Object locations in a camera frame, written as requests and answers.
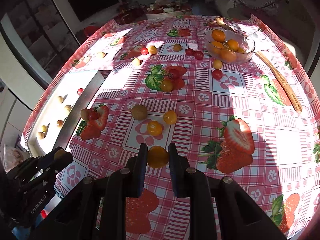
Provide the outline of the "pale fruit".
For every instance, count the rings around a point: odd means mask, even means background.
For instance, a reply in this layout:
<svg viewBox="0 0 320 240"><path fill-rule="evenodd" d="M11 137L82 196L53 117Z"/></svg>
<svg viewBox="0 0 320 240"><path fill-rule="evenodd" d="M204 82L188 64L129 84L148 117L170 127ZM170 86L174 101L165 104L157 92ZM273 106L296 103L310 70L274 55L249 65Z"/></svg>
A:
<svg viewBox="0 0 320 240"><path fill-rule="evenodd" d="M67 155L67 152L65 150L58 150L54 153L54 160L60 160L63 159Z"/></svg>

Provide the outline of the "orange yellow cherry tomato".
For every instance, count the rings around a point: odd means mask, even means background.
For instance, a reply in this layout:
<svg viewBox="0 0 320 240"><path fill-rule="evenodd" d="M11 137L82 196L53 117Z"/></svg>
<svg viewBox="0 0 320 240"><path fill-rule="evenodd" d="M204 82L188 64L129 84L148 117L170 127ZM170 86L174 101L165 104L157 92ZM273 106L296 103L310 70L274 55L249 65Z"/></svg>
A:
<svg viewBox="0 0 320 240"><path fill-rule="evenodd" d="M151 168L161 168L169 162L169 153L161 146L152 146L148 150L147 163Z"/></svg>

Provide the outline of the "red cherry tomato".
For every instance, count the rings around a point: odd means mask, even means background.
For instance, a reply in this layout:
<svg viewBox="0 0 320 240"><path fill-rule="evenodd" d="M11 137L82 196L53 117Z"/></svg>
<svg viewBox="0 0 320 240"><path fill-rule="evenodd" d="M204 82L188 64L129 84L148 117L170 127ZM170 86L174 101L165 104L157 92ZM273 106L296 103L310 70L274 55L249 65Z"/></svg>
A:
<svg viewBox="0 0 320 240"><path fill-rule="evenodd" d="M78 94L78 95L81 95L81 94L83 93L83 91L84 91L83 88L79 88L78 91L77 91L77 94Z"/></svg>

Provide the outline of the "longan at tray corner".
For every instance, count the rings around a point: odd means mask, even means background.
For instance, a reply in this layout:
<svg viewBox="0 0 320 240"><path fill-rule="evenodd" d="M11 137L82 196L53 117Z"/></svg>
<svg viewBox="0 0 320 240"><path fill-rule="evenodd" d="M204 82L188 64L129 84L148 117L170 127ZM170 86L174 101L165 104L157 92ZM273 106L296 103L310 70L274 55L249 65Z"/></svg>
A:
<svg viewBox="0 0 320 240"><path fill-rule="evenodd" d="M37 133L37 137L38 137L39 139L44 139L44 138L45 138L45 134L44 134L43 132L38 132L38 133Z"/></svg>

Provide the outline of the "white rectangular tray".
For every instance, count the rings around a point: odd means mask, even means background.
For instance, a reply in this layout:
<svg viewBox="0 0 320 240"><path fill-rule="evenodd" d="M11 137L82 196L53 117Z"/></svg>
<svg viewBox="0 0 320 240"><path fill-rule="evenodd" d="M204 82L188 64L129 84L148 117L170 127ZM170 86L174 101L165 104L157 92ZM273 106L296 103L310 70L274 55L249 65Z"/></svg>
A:
<svg viewBox="0 0 320 240"><path fill-rule="evenodd" d="M80 121L81 110L89 106L104 81L98 70L67 73L59 81L37 116L26 142L33 157L44 156L57 147L67 147ZM81 95L77 94L79 88L84 89ZM58 102L58 96L63 97L62 103ZM71 105L70 112L65 110L65 105ZM58 120L64 121L62 127L57 127ZM45 138L39 139L37 133L42 132L42 125L48 129L44 132Z"/></svg>

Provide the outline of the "yellow tomato in tray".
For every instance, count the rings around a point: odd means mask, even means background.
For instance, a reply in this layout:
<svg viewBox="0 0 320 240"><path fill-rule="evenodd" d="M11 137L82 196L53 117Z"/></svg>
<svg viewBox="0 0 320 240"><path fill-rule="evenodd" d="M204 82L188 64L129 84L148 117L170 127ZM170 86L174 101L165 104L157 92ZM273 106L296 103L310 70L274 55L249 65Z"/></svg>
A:
<svg viewBox="0 0 320 240"><path fill-rule="evenodd" d="M46 125L42 125L42 131L47 132L48 127Z"/></svg>

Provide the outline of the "brown glossy fruit in tray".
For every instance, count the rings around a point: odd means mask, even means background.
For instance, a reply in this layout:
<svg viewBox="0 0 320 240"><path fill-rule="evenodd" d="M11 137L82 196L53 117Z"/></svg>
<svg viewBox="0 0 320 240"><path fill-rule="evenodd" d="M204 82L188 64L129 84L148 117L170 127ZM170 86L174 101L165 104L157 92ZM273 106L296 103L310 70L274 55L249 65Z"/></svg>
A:
<svg viewBox="0 0 320 240"><path fill-rule="evenodd" d="M64 121L63 120L58 120L56 125L57 127L62 127L63 126Z"/></svg>

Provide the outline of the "large longan in tray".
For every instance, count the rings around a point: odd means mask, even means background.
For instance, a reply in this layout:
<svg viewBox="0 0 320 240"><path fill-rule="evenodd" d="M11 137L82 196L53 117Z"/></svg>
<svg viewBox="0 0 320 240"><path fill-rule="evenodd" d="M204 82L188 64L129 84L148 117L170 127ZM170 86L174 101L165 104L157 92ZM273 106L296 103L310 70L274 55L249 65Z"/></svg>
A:
<svg viewBox="0 0 320 240"><path fill-rule="evenodd" d="M66 110L67 112L70 112L71 109L72 109L71 105L65 105L65 110Z"/></svg>

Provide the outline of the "brown longan by strawberry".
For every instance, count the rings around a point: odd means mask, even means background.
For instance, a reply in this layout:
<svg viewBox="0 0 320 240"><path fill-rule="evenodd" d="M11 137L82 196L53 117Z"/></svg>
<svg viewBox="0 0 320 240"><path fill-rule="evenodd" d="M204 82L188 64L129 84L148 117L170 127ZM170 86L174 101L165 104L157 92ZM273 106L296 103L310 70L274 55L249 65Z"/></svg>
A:
<svg viewBox="0 0 320 240"><path fill-rule="evenodd" d="M82 109L80 112L81 119L88 121L89 120L89 113L90 113L89 109L87 109L87 108Z"/></svg>

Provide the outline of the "small longan in tray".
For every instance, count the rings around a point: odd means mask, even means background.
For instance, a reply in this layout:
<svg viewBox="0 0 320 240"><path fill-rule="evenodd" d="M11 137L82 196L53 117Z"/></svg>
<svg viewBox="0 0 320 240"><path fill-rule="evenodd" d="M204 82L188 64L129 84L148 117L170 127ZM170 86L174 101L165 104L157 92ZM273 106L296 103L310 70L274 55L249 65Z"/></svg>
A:
<svg viewBox="0 0 320 240"><path fill-rule="evenodd" d="M59 103L62 103L63 102L63 97L62 96L58 96L57 100L58 100Z"/></svg>

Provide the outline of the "red tomato beside longan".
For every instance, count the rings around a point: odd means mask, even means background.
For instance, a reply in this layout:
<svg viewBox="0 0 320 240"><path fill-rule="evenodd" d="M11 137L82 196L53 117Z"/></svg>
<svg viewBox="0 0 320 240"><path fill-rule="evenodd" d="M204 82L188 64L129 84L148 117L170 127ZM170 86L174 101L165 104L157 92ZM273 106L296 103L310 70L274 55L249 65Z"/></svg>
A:
<svg viewBox="0 0 320 240"><path fill-rule="evenodd" d="M96 110L91 110L91 111L89 111L88 119L89 120L97 120L97 119L99 119L99 116L100 115Z"/></svg>

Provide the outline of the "orange tomato on leaf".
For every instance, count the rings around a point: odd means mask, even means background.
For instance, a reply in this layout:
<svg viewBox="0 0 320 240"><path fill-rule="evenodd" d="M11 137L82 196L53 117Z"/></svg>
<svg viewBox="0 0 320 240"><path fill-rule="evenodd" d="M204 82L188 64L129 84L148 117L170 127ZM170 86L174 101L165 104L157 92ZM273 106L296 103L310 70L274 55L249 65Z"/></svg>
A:
<svg viewBox="0 0 320 240"><path fill-rule="evenodd" d="M173 84L170 79L164 79L160 84L161 91L170 93L173 90Z"/></svg>

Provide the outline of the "strawberry pattern tablecloth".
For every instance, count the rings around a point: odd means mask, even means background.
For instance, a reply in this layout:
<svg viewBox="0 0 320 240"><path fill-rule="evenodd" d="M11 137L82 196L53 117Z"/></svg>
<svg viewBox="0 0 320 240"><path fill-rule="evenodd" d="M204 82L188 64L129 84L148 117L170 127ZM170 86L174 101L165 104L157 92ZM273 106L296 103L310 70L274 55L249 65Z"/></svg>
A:
<svg viewBox="0 0 320 240"><path fill-rule="evenodd" d="M213 61L204 36L218 28L213 16L169 17L119 25L110 21L71 56L45 90L23 131L32 126L59 81L67 74L98 70L107 78L89 103L109 109L98 137L73 134L68 146L74 160L58 175L63 196L86 175L104 177L138 152L141 143L167 147L174 143L190 164L213 178L230 175L282 231L292 237L311 224L319 207L319 98L305 70L283 41L259 19L229 21L233 32L255 42L255 48L287 80L302 106L297 113L278 81L255 53L245 63L223 63L221 80L212 78ZM182 50L173 51L174 44ZM155 46L157 54L142 55ZM185 50L202 51L202 60ZM134 58L140 65L132 64ZM266 75L284 106L266 94ZM170 79L173 90L161 91ZM143 105L145 120L131 109ZM177 122L163 120L175 111ZM147 125L157 121L162 134L152 136Z"/></svg>

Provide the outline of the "red tomato near bowl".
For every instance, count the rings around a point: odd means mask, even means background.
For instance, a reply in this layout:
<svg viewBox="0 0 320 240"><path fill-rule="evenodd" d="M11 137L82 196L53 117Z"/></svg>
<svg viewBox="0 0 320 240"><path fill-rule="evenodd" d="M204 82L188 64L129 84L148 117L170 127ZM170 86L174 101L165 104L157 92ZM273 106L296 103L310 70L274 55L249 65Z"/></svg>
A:
<svg viewBox="0 0 320 240"><path fill-rule="evenodd" d="M212 71L212 78L214 78L215 80L221 80L222 77L223 72L220 69L215 69L214 71Z"/></svg>

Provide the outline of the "pale longan far centre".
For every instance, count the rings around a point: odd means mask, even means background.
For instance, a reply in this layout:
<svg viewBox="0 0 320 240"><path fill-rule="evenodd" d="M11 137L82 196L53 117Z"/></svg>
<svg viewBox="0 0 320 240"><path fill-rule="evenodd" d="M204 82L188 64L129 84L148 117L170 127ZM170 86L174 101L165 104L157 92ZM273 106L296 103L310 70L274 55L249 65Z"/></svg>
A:
<svg viewBox="0 0 320 240"><path fill-rule="evenodd" d="M134 64L135 66L139 66L139 65L140 65L140 59L134 58L134 59L132 60L132 64Z"/></svg>

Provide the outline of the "pale longan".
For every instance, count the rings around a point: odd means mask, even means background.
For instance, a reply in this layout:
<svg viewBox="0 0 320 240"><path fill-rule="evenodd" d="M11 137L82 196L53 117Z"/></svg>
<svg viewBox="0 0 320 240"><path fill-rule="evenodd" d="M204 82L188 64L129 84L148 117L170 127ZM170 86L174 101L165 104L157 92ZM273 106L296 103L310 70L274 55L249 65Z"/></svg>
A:
<svg viewBox="0 0 320 240"><path fill-rule="evenodd" d="M140 65L140 59L134 58L134 59L132 60L132 64L134 64L135 66L139 66L139 65Z"/></svg>
<svg viewBox="0 0 320 240"><path fill-rule="evenodd" d="M105 57L105 53L104 53L104 52L102 52L102 51L101 51L101 52L99 52L98 54L99 54L99 56L100 56L101 58L104 58L104 57Z"/></svg>

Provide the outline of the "yellow tomato below bowl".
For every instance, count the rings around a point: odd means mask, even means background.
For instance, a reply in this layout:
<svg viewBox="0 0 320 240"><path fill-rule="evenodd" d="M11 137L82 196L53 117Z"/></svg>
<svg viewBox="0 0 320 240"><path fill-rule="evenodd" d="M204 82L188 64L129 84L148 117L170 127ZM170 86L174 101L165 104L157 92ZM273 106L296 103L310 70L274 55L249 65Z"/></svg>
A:
<svg viewBox="0 0 320 240"><path fill-rule="evenodd" d="M214 60L213 61L213 68L221 69L222 67L223 67L223 63L220 60Z"/></svg>

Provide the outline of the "pale longan far left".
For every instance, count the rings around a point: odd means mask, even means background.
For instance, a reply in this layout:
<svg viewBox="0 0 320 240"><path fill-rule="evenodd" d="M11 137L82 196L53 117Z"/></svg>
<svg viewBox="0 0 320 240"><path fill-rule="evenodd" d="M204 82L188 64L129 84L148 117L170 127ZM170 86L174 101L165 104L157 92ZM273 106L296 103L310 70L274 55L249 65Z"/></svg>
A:
<svg viewBox="0 0 320 240"><path fill-rule="evenodd" d="M105 53L104 53L104 52L102 52L102 51L101 51L101 52L99 52L98 54L99 54L99 56L100 56L101 58L104 58L104 57L105 57Z"/></svg>

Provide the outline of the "red tomato pair right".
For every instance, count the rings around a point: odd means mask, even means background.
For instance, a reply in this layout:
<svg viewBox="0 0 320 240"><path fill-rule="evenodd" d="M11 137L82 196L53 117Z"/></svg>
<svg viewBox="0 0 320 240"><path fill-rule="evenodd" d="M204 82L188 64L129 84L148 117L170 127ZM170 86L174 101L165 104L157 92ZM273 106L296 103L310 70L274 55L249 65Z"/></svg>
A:
<svg viewBox="0 0 320 240"><path fill-rule="evenodd" d="M204 57L204 54L203 54L203 52L202 51L195 51L194 52L194 57L195 57L195 59L197 59L197 60L202 60L203 59L203 57Z"/></svg>

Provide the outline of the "red tomato pair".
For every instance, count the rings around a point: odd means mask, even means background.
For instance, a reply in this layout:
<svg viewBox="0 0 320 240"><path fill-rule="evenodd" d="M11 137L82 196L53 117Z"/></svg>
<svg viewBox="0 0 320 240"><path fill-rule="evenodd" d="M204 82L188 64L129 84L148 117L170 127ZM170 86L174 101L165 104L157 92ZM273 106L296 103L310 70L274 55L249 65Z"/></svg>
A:
<svg viewBox="0 0 320 240"><path fill-rule="evenodd" d="M193 56L194 55L194 50L191 49L191 48L188 48L188 49L185 50L185 54L187 56Z"/></svg>
<svg viewBox="0 0 320 240"><path fill-rule="evenodd" d="M197 60L202 60L203 59L203 57L204 57L204 54L203 54L203 52L202 51L195 51L194 52L194 57L195 57L195 59L197 59Z"/></svg>

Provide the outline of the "red tomato pair left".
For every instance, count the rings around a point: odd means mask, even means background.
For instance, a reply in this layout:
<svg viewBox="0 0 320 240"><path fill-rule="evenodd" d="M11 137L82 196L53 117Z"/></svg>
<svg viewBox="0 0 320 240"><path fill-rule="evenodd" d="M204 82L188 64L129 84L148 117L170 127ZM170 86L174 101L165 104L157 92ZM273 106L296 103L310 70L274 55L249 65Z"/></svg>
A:
<svg viewBox="0 0 320 240"><path fill-rule="evenodd" d="M194 50L191 49L191 48L188 48L188 49L185 50L185 54L187 56L193 56L194 55Z"/></svg>

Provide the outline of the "orange tomato on paw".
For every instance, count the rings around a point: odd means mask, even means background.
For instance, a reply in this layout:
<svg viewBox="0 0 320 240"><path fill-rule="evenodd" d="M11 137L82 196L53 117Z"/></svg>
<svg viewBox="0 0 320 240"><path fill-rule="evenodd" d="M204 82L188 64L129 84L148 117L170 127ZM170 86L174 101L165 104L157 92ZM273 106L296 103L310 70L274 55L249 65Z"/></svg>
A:
<svg viewBox="0 0 320 240"><path fill-rule="evenodd" d="M178 44L178 43L174 44L174 46L173 46L174 52L179 52L181 50L182 50L182 46L180 44Z"/></svg>

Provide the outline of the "yellow tomato far centre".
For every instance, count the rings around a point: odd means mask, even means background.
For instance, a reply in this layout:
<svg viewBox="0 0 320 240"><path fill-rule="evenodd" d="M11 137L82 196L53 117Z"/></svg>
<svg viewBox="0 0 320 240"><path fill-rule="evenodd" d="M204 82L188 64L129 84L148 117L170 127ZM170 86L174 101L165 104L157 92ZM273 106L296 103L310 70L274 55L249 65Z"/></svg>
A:
<svg viewBox="0 0 320 240"><path fill-rule="evenodd" d="M155 55L155 54L157 54L157 48L155 46L149 46L148 47L148 52L151 55Z"/></svg>

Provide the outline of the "red tomato far centre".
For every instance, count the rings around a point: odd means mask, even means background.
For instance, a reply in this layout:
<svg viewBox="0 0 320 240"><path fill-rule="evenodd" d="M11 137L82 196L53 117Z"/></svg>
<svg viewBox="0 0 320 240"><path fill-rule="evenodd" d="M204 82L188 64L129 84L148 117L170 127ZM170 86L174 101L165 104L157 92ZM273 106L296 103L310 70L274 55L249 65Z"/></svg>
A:
<svg viewBox="0 0 320 240"><path fill-rule="evenodd" d="M149 50L148 50L148 48L146 48L146 47L143 47L143 48L140 50L140 52L141 52L142 55L148 55L148 54L149 54Z"/></svg>

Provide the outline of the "clear glass bowl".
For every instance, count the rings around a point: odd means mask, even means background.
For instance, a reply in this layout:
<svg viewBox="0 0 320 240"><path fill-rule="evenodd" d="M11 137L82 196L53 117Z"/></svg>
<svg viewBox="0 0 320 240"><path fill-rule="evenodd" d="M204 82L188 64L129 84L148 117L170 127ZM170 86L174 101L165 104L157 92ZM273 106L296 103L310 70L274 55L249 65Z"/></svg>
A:
<svg viewBox="0 0 320 240"><path fill-rule="evenodd" d="M216 29L223 31L226 39L223 43L214 41L212 38L213 30L207 31L204 43L205 52L209 56L227 64L242 64L252 57L255 49L255 42L252 39L231 30Z"/></svg>

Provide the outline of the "orange fruit in bowl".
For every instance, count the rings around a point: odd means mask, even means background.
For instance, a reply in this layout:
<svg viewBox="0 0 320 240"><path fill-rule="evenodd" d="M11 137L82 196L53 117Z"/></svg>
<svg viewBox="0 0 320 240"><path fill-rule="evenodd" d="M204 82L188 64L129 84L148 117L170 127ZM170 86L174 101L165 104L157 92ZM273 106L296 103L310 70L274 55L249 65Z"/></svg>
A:
<svg viewBox="0 0 320 240"><path fill-rule="evenodd" d="M226 39L226 36L225 36L225 33L220 29L214 29L212 31L212 38L214 39L214 41L223 43Z"/></svg>

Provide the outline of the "long wooden tongs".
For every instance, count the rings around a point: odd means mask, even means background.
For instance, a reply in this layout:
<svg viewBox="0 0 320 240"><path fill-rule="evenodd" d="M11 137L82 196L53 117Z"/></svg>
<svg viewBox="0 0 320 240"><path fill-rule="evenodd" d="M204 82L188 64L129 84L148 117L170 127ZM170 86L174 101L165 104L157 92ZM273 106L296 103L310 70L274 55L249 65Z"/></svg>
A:
<svg viewBox="0 0 320 240"><path fill-rule="evenodd" d="M272 74L274 75L274 77L276 78L276 80L278 81L280 87L282 88L282 90L284 91L285 95L287 96L288 100L289 100L289 105L292 105L294 110L297 113L301 113L302 112L302 106L299 102L299 100L297 99L295 93L293 92L292 88L290 87L290 85L287 83L287 80L285 79L285 77L283 77L281 75L281 73L273 66L273 64L267 59L267 57L265 57L262 52L260 50L258 50L257 48L254 49L254 53L255 55L257 55L257 57L263 61L264 64L266 64L268 66L268 68L270 69L270 71L272 72ZM282 106L284 106L278 91L276 90L276 88L272 85L272 83L270 83L268 77L266 75L262 75L261 76L262 79L264 79L265 81L267 81L267 83L264 84L265 90L266 90L266 94L269 96L269 98L274 101L275 103L278 103Z"/></svg>

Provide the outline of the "cluttered coffee table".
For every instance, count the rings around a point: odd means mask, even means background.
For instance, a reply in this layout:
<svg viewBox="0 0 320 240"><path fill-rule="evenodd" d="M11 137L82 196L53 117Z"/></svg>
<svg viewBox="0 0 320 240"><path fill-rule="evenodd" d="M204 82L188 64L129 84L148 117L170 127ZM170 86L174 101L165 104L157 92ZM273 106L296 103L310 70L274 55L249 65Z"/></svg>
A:
<svg viewBox="0 0 320 240"><path fill-rule="evenodd" d="M144 9L147 19L178 17L193 15L188 0L155 0Z"/></svg>

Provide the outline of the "white sofa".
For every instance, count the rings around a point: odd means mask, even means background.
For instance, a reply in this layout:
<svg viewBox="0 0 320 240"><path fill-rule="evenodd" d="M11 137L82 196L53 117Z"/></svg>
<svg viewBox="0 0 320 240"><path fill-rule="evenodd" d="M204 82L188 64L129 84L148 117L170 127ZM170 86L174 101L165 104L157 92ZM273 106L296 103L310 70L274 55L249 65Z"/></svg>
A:
<svg viewBox="0 0 320 240"><path fill-rule="evenodd" d="M280 0L216 0L215 7L225 18L246 20L251 13L260 10L276 14L279 2Z"/></svg>

